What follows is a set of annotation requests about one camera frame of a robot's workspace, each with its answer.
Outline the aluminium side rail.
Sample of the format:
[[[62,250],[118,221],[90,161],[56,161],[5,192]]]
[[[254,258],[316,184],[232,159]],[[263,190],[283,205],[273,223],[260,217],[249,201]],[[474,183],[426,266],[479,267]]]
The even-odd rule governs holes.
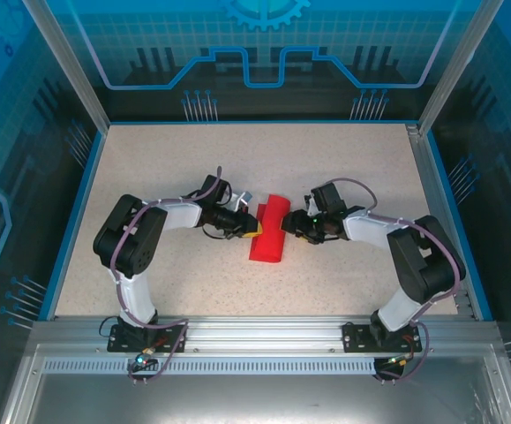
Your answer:
[[[464,257],[460,239],[455,228],[443,180],[437,168],[429,141],[420,134],[417,125],[406,124],[406,131],[414,155],[419,177],[424,189],[430,214],[437,217],[466,268],[466,277],[460,282],[460,289],[454,296],[458,315],[462,319],[479,320],[478,305],[472,291],[467,260]]]

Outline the red cloth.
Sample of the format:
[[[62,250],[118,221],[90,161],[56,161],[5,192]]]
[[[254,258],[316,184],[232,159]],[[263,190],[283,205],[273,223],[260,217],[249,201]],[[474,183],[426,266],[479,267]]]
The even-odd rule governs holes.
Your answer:
[[[258,206],[256,218],[262,232],[252,240],[250,261],[278,263],[282,260],[286,232],[282,219],[290,212],[290,200],[277,194],[269,194],[266,203]]]

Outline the brushed metal shelf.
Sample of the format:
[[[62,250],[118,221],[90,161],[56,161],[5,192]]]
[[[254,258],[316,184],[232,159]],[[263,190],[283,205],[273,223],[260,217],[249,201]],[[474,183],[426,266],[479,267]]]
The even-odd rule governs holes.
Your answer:
[[[410,379],[377,375],[45,375],[19,366],[0,424],[511,424],[511,376],[493,351],[428,359]]]

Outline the aluminium frame post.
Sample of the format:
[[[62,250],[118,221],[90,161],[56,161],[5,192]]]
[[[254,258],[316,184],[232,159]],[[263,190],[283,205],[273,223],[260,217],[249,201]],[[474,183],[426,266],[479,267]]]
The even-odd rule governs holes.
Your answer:
[[[436,85],[418,120],[418,134],[422,138],[432,129],[457,82],[483,40],[504,0],[481,0],[440,81]]]
[[[110,127],[109,118],[47,2],[45,0],[21,1],[27,8],[35,25],[38,27],[97,130],[106,135]]]

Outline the aluminium front beam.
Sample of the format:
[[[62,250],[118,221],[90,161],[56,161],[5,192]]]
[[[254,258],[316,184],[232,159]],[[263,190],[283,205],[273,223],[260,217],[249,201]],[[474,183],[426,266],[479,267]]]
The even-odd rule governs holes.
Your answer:
[[[342,325],[368,323],[364,315],[192,317],[184,354],[204,356],[341,355]],[[438,356],[462,356],[497,351],[500,332],[494,322],[467,320],[460,315],[429,315],[430,350]],[[104,354],[106,339],[98,335],[100,320],[91,317],[37,322],[26,349],[40,354]]]

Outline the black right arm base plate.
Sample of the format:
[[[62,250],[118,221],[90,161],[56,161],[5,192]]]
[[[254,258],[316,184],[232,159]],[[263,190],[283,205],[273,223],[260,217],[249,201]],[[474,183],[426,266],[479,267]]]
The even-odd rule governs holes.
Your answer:
[[[409,325],[395,332],[387,332],[376,324],[347,322],[342,326],[342,344],[346,353],[423,351],[418,328]]]

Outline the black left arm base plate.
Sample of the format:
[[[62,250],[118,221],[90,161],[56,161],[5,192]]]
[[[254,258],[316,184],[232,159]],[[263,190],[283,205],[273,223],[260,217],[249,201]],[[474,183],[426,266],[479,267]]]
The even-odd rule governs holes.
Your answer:
[[[183,325],[170,329],[143,329],[115,324],[111,327],[107,343],[108,352],[138,353],[154,347],[155,353],[183,352],[186,334],[180,336]]]

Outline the blue table edge strip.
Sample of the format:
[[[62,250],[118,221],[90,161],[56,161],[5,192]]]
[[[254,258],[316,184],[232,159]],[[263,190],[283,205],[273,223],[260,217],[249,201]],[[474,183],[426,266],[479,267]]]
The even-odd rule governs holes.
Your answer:
[[[463,282],[468,286],[467,291],[470,295],[473,314],[479,321],[491,322],[494,317],[492,316],[485,288],[482,284],[475,259],[470,249],[470,244],[459,213],[459,208],[453,195],[452,188],[447,177],[447,171],[444,167],[444,163],[432,131],[427,133],[426,143],[429,146],[429,153],[431,154],[433,166],[437,171],[443,192],[442,197],[445,202],[446,214],[451,225],[450,232],[454,234],[454,241],[457,245],[457,250],[461,252],[466,266],[467,276]]]
[[[60,298],[65,276],[69,267],[79,228],[84,216],[88,198],[94,182],[94,177],[101,158],[107,135],[98,132],[95,135],[86,167],[83,171],[79,189],[73,202],[71,214],[65,227],[64,236],[59,248],[55,265],[49,279],[48,287],[38,315],[39,322],[52,321],[55,316],[56,305]]]

